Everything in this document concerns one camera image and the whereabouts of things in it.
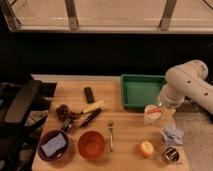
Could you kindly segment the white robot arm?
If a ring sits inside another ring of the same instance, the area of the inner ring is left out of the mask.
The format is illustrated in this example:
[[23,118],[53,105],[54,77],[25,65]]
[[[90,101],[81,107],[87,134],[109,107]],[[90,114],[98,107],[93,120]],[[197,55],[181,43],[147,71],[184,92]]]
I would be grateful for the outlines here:
[[167,70],[166,84],[159,101],[166,108],[178,108],[186,97],[213,115],[213,85],[205,81],[208,67],[201,60],[192,60]]

